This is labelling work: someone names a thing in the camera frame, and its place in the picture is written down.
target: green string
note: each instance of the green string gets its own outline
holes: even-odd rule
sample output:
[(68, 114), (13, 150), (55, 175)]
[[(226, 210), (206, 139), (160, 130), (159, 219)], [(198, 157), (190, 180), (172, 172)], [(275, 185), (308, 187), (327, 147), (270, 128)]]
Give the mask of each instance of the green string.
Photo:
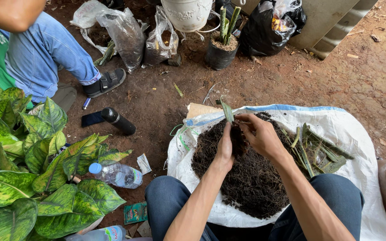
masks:
[[(184, 125), (184, 124), (176, 125), (176, 126), (174, 127), (174, 129), (177, 128), (177, 127), (179, 127), (179, 126), (183, 126), (183, 125)], [(194, 131), (194, 130), (191, 129), (190, 127), (186, 127), (186, 128), (184, 128), (183, 130), (181, 130), (182, 128), (178, 129), (177, 133), (175, 133), (174, 135), (172, 135), (172, 132), (174, 131), (174, 129), (172, 129), (172, 131), (169, 133), (169, 135), (171, 135), (171, 136), (176, 136), (176, 135), (180, 134), (180, 141), (181, 141), (181, 143), (184, 145), (184, 147), (185, 147), (185, 149), (186, 149), (187, 151), (190, 151), (190, 148), (189, 148), (189, 147), (186, 145), (186, 143), (183, 141), (183, 138), (181, 137), (181, 133), (183, 133), (183, 132), (186, 131), (187, 129), (190, 129), (190, 130), (193, 131), (196, 135), (199, 135), (199, 133), (197, 133), (196, 131)]]

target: white flower pot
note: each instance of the white flower pot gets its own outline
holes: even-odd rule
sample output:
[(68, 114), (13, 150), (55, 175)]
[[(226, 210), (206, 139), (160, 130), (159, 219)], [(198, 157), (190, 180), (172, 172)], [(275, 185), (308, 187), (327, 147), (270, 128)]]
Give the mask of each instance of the white flower pot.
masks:
[(162, 5), (175, 29), (190, 33), (206, 25), (212, 0), (162, 0)]

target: foot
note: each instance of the foot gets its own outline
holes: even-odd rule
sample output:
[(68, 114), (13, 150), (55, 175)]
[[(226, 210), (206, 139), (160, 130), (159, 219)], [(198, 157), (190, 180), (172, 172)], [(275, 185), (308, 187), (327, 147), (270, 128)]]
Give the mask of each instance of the foot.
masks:
[(116, 68), (101, 74), (102, 77), (91, 85), (83, 85), (83, 91), (89, 98), (95, 98), (103, 95), (115, 87), (121, 85), (126, 78), (124, 69)]

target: person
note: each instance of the person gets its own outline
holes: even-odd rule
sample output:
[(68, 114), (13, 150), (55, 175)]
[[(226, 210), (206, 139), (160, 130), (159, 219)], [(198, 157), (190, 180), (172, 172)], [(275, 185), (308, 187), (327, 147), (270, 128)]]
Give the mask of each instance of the person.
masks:
[[(350, 180), (320, 174), (308, 181), (271, 123), (254, 114), (239, 114), (235, 118), (252, 148), (276, 167), (291, 202), (276, 220), (269, 241), (359, 240), (364, 199)], [(231, 126), (226, 124), (214, 161), (192, 194), (183, 183), (169, 176), (155, 178), (146, 187), (154, 241), (217, 241), (206, 221), (233, 165)]]
[(67, 111), (77, 91), (59, 82), (57, 71), (62, 67), (78, 79), (90, 98), (119, 86), (125, 71), (100, 73), (67, 29), (43, 12), (46, 2), (0, 0), (0, 87), (18, 87), (26, 96), (32, 95), (33, 103), (45, 102), (48, 96)]

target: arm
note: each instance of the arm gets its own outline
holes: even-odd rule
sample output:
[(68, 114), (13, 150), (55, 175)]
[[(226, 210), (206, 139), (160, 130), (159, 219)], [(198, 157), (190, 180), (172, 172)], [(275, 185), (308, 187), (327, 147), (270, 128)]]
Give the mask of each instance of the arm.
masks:
[(223, 136), (218, 143), (214, 161), (171, 223), (164, 241), (197, 241), (200, 239), (222, 181), (232, 168), (235, 159), (232, 156), (232, 142), (230, 141), (231, 127), (232, 125), (227, 122)]
[(288, 198), (308, 241), (354, 241), (354, 237), (303, 176), (293, 157), (276, 135), (273, 125), (254, 114), (240, 114), (236, 119), (250, 145), (276, 167)]
[(0, 0), (0, 29), (26, 31), (43, 11), (46, 0)]

